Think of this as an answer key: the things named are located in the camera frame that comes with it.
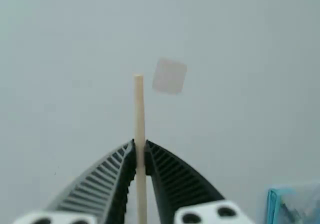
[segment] ribbed gripper pad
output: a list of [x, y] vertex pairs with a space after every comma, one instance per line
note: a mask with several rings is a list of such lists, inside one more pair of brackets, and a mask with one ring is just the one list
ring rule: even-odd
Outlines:
[[183, 160], [147, 141], [146, 173], [151, 175], [161, 223], [172, 224], [181, 207], [223, 200], [223, 196]]
[[86, 170], [48, 210], [92, 214], [99, 224], [123, 224], [128, 187], [135, 173], [136, 151], [132, 140]]

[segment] white background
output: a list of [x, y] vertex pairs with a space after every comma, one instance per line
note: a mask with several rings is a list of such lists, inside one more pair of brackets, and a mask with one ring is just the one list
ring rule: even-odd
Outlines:
[[262, 223], [269, 187], [320, 178], [319, 27], [320, 0], [0, 0], [1, 222], [133, 137], [138, 72], [146, 136]]

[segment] white square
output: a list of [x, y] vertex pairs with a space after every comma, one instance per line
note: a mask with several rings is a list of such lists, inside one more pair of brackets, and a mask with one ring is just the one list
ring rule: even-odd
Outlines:
[[153, 89], [169, 94], [181, 93], [187, 73], [185, 64], [161, 58], [155, 70], [152, 83]]

